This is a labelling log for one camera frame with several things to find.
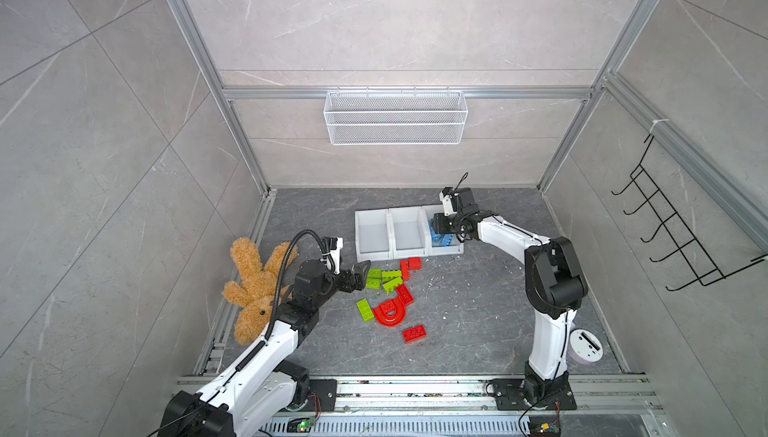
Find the red lego brick front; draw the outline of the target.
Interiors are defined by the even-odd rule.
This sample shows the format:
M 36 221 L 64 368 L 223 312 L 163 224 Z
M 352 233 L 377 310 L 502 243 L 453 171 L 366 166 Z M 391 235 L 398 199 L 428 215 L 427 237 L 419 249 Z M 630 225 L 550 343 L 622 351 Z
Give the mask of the red lego brick front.
M 402 336 L 406 344 L 414 343 L 427 337 L 426 328 L 423 325 L 417 325 L 402 331 Z

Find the blue lego brick studs up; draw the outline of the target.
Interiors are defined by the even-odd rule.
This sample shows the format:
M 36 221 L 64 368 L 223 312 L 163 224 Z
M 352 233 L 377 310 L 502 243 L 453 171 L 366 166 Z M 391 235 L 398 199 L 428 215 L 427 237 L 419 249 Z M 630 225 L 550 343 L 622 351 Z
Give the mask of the blue lego brick studs up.
M 453 234 L 438 234 L 432 223 L 429 224 L 429 230 L 433 247 L 448 247 L 452 245 L 454 240 Z

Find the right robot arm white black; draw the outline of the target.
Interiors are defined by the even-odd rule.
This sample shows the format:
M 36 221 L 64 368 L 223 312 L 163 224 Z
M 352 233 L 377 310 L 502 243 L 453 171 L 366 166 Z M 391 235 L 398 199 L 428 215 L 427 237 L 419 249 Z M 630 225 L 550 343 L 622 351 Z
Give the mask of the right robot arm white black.
M 524 230 L 482 210 L 468 187 L 445 187 L 439 197 L 443 210 L 431 224 L 436 233 L 490 244 L 524 264 L 525 292 L 535 310 L 535 325 L 522 391 L 528 405 L 547 405 L 568 388 L 570 332 L 588 294 L 573 243 L 563 236 L 549 238 Z

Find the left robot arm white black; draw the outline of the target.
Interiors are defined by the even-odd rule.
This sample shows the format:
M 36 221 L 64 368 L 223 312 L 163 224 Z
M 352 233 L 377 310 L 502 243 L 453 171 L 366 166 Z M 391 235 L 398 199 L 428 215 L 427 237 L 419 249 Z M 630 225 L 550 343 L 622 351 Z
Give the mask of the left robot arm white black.
M 279 410 L 309 397 L 308 371 L 287 360 L 319 321 L 319 309 L 337 292 L 366 287 L 371 262 L 331 271 L 319 260 L 299 266 L 290 296 L 271 331 L 264 331 L 225 371 L 195 393 L 168 403 L 157 436 L 253 436 Z

